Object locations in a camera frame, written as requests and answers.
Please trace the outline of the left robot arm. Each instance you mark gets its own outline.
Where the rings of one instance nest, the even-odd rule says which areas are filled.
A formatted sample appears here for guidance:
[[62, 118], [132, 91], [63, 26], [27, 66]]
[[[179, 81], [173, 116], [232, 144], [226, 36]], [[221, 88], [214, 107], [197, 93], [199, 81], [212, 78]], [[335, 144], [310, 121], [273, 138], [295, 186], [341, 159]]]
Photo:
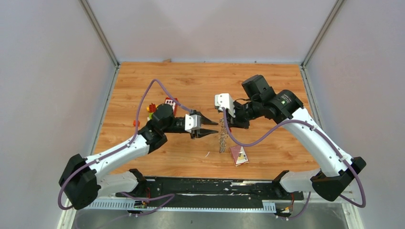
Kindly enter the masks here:
[[183, 117], [175, 117], [171, 105], [158, 105], [152, 118], [128, 140], [96, 155], [82, 157], [76, 154], [70, 157], [59, 179], [61, 190], [58, 196], [65, 194], [71, 206], [65, 207], [59, 202], [60, 209], [80, 210], [98, 197], [117, 192], [143, 196], [146, 184], [134, 170], [117, 175], [112, 175], [111, 171], [159, 149], [168, 141], [167, 133], [190, 134], [191, 139], [202, 138], [217, 133], [216, 130], [202, 128], [202, 125], [217, 124], [196, 110]]

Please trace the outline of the metal disc with keyrings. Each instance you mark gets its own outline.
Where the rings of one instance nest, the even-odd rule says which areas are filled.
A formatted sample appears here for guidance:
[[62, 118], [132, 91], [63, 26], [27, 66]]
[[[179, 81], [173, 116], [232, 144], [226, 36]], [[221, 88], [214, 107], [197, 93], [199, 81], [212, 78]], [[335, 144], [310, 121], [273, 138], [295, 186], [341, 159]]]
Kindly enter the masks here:
[[224, 153], [226, 150], [226, 140], [228, 138], [227, 128], [225, 126], [225, 120], [223, 118], [220, 119], [220, 127], [221, 130], [219, 132], [219, 153]]

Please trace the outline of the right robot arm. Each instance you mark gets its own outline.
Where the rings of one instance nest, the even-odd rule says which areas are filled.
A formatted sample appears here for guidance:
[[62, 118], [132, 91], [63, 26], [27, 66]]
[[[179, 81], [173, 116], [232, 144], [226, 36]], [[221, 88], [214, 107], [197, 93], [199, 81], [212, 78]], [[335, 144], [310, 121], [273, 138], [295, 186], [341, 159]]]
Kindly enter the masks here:
[[276, 93], [262, 75], [254, 75], [242, 82], [248, 97], [241, 104], [230, 94], [215, 96], [215, 108], [223, 112], [225, 128], [243, 128], [259, 117], [273, 120], [276, 127], [289, 131], [312, 155], [318, 169], [304, 172], [285, 170], [273, 180], [273, 194], [285, 199], [293, 192], [315, 192], [327, 201], [342, 197], [352, 181], [359, 181], [365, 168], [362, 157], [352, 157], [339, 148], [317, 125], [300, 99], [290, 90]]

